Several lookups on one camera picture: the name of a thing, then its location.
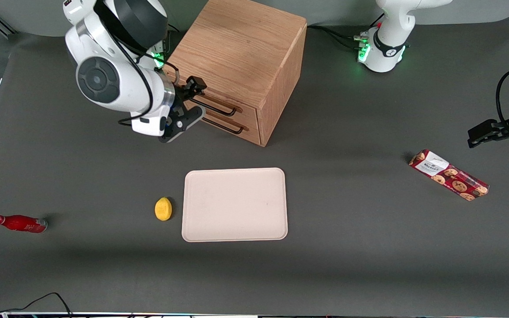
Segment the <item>cookie package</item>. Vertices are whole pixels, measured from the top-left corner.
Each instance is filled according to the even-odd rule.
[[[486,183],[451,165],[428,149],[418,153],[410,161],[410,166],[460,195],[466,201],[473,201],[488,193],[489,186]]]

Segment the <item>cable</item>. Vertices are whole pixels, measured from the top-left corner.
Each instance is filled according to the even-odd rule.
[[[496,111],[498,112],[498,117],[500,118],[500,123],[507,129],[509,132],[508,122],[504,119],[504,115],[501,112],[501,104],[500,104],[500,92],[501,86],[503,85],[505,79],[509,76],[509,71],[507,71],[498,82],[498,86],[496,87]]]
[[[131,58],[129,56],[129,53],[127,53],[127,51],[125,51],[123,46],[121,46],[121,43],[119,43],[119,39],[115,35],[111,35],[111,38],[113,39],[113,42],[115,42],[115,45],[117,45],[119,50],[121,50],[123,55],[127,58],[127,60],[129,60],[129,63],[131,63],[131,66],[133,66],[135,71],[137,71],[137,73],[139,74],[140,78],[143,80],[143,83],[145,84],[145,87],[147,88],[147,93],[149,95],[149,105],[147,107],[147,110],[145,110],[142,114],[139,114],[139,115],[136,115],[136,116],[133,116],[133,117],[126,117],[126,118],[123,118],[123,119],[119,119],[119,121],[117,121],[117,123],[119,125],[131,126],[130,123],[126,123],[125,121],[132,121],[133,119],[137,119],[137,118],[143,117],[144,115],[148,114],[150,112],[150,110],[152,109],[152,104],[153,104],[152,90],[150,89],[150,85],[149,85],[149,83],[147,81],[147,78],[145,78],[145,75],[143,74],[143,71],[141,71],[141,69],[135,63],[135,61],[133,61],[133,58]]]
[[[339,44],[343,45],[345,48],[348,48],[348,49],[351,49],[353,50],[354,47],[353,46],[350,46],[346,43],[343,43],[339,38],[346,38],[346,39],[353,39],[352,37],[350,36],[346,36],[346,35],[342,35],[340,34],[339,32],[336,32],[334,30],[331,30],[330,28],[326,28],[324,26],[308,26],[308,28],[311,28],[311,29],[317,29],[317,30],[323,30],[325,31],[325,33],[327,33],[329,36],[331,36],[333,38],[333,40],[336,40]]]
[[[176,30],[176,32],[181,32],[180,30],[178,30],[178,28],[176,28],[175,26],[173,26],[172,24],[168,24],[169,27],[171,27],[172,29]]]
[[[370,24],[369,28],[373,27],[374,24],[376,24],[376,22],[378,22],[378,20],[380,20],[383,16],[384,16],[384,13],[382,13],[376,20],[374,20],[374,22],[372,24]]]
[[[46,295],[44,295],[44,296],[42,296],[40,298],[37,298],[37,299],[33,300],[32,302],[28,303],[23,308],[9,308],[9,309],[5,309],[5,310],[0,310],[0,314],[3,313],[3,312],[9,312],[9,311],[21,311],[21,310],[25,310],[25,309],[29,308],[29,306],[31,306],[35,302],[38,302],[39,300],[41,300],[41,299],[43,299],[43,298],[45,298],[47,296],[50,296],[50,295],[56,295],[60,299],[60,301],[64,305],[64,308],[66,309],[66,312],[68,312],[69,318],[72,318],[72,315],[73,315],[72,310],[70,310],[70,308],[68,307],[68,304],[66,304],[66,302],[64,301],[62,296],[60,296],[60,294],[58,294],[58,292],[49,292],[48,294],[46,294]]]
[[[343,34],[340,34],[339,32],[335,31],[335,30],[332,30],[330,28],[326,28],[325,26],[308,26],[310,29],[317,29],[317,30],[323,30],[325,32],[327,32],[328,34],[334,34],[336,36],[338,36],[339,38],[347,38],[349,40],[352,40],[353,37],[352,36],[347,36],[347,35],[343,35]]]
[[[152,58],[153,60],[156,60],[158,62],[161,62],[161,63],[164,63],[170,67],[172,67],[174,69],[174,72],[176,73],[176,80],[174,81],[174,84],[177,85],[178,82],[180,81],[180,70],[178,69],[178,67],[174,66],[174,64],[168,62],[168,61],[165,61],[164,59],[162,58],[159,58],[159,57],[154,57],[154,56],[151,56],[150,54],[147,54],[146,52],[143,52],[139,49],[136,49],[136,48],[133,48],[132,46],[130,46],[129,44],[126,44],[125,42],[123,42],[123,40],[120,40],[119,38],[116,38],[117,41],[125,46],[127,46],[127,48],[129,48],[129,50],[131,50],[131,52],[135,53],[135,54],[138,54],[140,56],[146,56],[148,58]]]

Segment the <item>metal handle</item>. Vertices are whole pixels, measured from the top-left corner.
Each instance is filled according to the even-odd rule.
[[[227,128],[224,125],[218,124],[210,119],[207,119],[206,117],[203,117],[201,120],[205,121],[206,123],[210,123],[216,127],[219,127],[221,129],[223,129],[224,131],[228,131],[229,133],[234,133],[235,135],[239,135],[244,130],[244,127],[239,128],[239,130],[233,130],[233,129]]]
[[[231,116],[235,115],[235,113],[237,112],[237,109],[234,108],[234,107],[233,107],[233,110],[230,113],[226,113],[225,111],[219,110],[219,109],[217,109],[217,108],[215,108],[215,107],[213,107],[211,105],[208,105],[208,104],[206,104],[204,102],[200,102],[197,99],[191,98],[190,101],[193,101],[194,103],[196,103],[196,104],[198,104],[200,106],[203,106],[203,107],[205,107],[205,108],[207,108],[209,110],[215,111],[216,113],[221,114],[223,116],[227,116],[227,117],[231,117]]]

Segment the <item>red bottle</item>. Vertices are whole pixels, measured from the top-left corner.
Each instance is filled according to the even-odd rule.
[[[42,233],[48,224],[43,219],[28,216],[0,216],[0,225],[13,230],[31,233]]]

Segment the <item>wooden box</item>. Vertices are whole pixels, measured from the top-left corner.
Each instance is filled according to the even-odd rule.
[[[168,61],[180,84],[193,75],[208,85],[196,100],[220,111],[206,109],[204,121],[264,147],[300,77],[306,28],[250,0],[210,0]]]

